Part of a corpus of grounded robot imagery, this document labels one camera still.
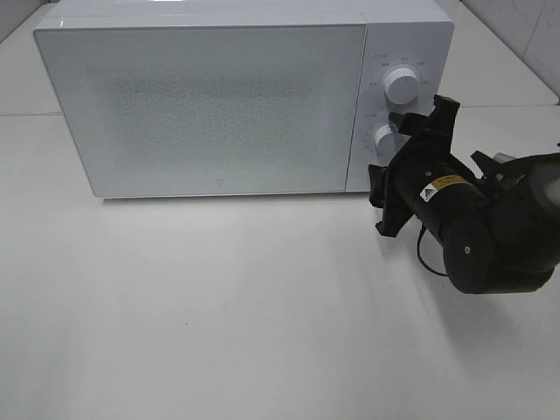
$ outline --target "microwave door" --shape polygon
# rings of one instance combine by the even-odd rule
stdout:
[[[94,193],[343,192],[365,25],[41,31]]]

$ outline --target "white knob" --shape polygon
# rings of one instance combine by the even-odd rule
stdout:
[[[391,70],[383,79],[385,95],[395,105],[404,105],[418,96],[420,80],[414,70],[398,67]]]
[[[395,154],[395,132],[389,125],[378,129],[371,139],[377,155],[392,156]]]

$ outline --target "warning label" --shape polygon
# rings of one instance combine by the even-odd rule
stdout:
[[[444,177],[434,179],[425,186],[420,192],[420,197],[422,197],[422,200],[427,203],[439,191],[443,190],[447,186],[453,186],[455,184],[468,184],[468,182],[459,175],[445,175]]]

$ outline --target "wall tile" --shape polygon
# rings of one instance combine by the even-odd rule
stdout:
[[[547,0],[525,62],[560,95],[560,0]]]
[[[545,0],[463,0],[480,20],[522,57]]]

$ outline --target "cable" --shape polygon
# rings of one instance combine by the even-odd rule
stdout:
[[[426,226],[422,225],[420,228],[420,234],[418,235],[418,242],[416,243],[416,254],[418,255],[418,261],[422,264],[422,266],[427,269],[430,273],[435,274],[436,276],[441,277],[448,277],[445,273],[440,273],[439,271],[435,271],[432,267],[430,267],[420,255],[420,244],[422,243],[422,238],[424,238],[424,234],[426,233]]]

